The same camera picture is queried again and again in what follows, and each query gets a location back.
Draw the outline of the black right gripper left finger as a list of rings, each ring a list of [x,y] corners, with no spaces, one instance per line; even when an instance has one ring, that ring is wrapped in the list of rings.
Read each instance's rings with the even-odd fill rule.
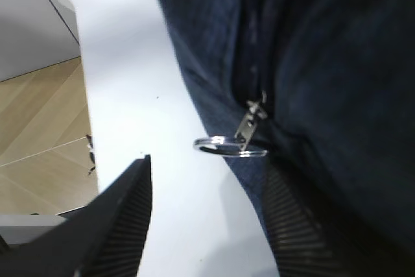
[[[74,217],[1,255],[2,276],[136,276],[152,215],[151,158]]]

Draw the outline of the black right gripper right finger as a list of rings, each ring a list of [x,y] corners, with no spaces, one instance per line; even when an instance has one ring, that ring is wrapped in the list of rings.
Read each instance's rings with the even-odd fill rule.
[[[369,276],[358,217],[279,156],[265,173],[263,216],[282,276]]]

